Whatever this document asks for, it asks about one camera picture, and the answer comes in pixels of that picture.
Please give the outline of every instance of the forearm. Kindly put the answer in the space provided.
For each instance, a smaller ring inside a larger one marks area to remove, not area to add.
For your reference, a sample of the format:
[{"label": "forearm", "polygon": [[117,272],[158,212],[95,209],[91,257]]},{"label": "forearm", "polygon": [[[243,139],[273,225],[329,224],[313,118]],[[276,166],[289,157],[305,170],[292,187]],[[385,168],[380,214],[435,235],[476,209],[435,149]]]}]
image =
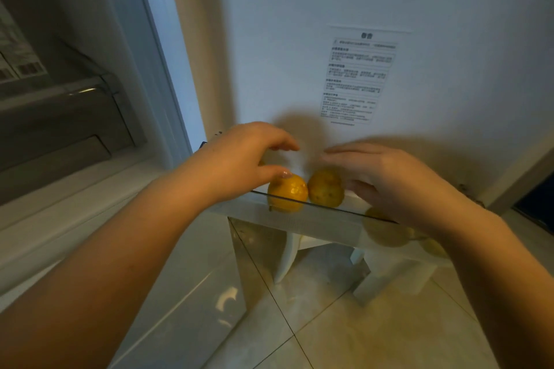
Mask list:
[{"label": "forearm", "polygon": [[0,314],[2,367],[106,367],[204,205],[155,181]]},{"label": "forearm", "polygon": [[480,209],[441,240],[501,367],[551,367],[554,281],[498,216]]}]

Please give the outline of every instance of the person's right arm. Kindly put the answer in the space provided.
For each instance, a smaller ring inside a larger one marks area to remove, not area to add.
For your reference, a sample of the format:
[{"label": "person's right arm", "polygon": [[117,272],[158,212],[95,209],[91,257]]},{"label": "person's right arm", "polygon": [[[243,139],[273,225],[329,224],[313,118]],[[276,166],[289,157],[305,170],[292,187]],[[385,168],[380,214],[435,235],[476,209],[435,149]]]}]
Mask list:
[{"label": "person's right arm", "polygon": [[554,279],[499,216],[402,150],[360,142],[322,159],[366,180],[347,183],[359,197],[439,241],[502,368],[554,367]]}]

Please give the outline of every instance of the hand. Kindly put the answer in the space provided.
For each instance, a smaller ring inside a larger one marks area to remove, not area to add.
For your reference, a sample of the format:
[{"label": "hand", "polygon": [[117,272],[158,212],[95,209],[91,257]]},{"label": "hand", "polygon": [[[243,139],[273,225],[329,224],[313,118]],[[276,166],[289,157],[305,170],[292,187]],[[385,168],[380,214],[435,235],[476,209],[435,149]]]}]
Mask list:
[{"label": "hand", "polygon": [[347,189],[398,223],[430,236],[440,238],[464,222],[468,214],[485,212],[403,150],[359,142],[325,152],[323,161],[361,174],[370,182],[352,180],[347,182]]},{"label": "hand", "polygon": [[197,190],[202,207],[238,197],[277,177],[292,173],[279,165],[259,166],[267,149],[298,150],[298,143],[285,130],[261,121],[239,124],[206,143],[168,179],[177,190]]}]

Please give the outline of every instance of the transparent drawer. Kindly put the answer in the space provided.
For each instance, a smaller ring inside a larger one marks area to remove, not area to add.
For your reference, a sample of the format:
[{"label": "transparent drawer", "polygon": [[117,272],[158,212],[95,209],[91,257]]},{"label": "transparent drawer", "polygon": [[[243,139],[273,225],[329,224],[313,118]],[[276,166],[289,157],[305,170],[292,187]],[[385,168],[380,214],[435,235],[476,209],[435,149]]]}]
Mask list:
[{"label": "transparent drawer", "polygon": [[[290,202],[291,205],[301,204],[301,209],[296,212],[278,211],[269,206],[268,199],[272,197]],[[426,236],[392,221],[367,217],[364,212],[368,208],[369,205],[359,197],[347,195],[341,206],[330,208],[273,196],[265,192],[264,186],[239,198],[212,206],[211,211],[355,248],[386,252],[440,266],[449,265],[448,259],[432,255],[422,247],[422,242],[429,242]],[[389,234],[391,231],[409,233],[405,244],[388,247],[374,240],[378,240],[379,234]]]}]

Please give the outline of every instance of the citrus fruit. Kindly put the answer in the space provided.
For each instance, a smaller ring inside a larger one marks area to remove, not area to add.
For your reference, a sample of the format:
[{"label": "citrus fruit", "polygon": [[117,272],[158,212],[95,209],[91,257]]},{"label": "citrus fruit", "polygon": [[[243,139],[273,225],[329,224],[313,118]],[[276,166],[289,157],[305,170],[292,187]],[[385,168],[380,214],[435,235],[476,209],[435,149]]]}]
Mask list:
[{"label": "citrus fruit", "polygon": [[450,258],[448,257],[447,252],[444,250],[443,246],[439,244],[433,238],[427,238],[426,240],[420,240],[419,245],[430,255],[440,258]]},{"label": "citrus fruit", "polygon": [[[375,207],[369,208],[365,215],[368,217],[391,220],[386,214]],[[363,225],[369,237],[383,247],[402,247],[406,245],[414,235],[414,230],[392,222],[382,222],[374,219],[364,219]]]},{"label": "citrus fruit", "polygon": [[[301,176],[293,174],[290,178],[278,178],[273,180],[267,188],[267,194],[292,198],[298,201],[306,201],[308,199],[308,186]],[[287,213],[297,212],[303,206],[302,203],[274,197],[267,197],[267,203],[269,204],[270,210],[275,209]]]},{"label": "citrus fruit", "polygon": [[326,207],[340,206],[345,197],[341,177],[332,169],[316,171],[308,181],[308,193],[312,203]]}]

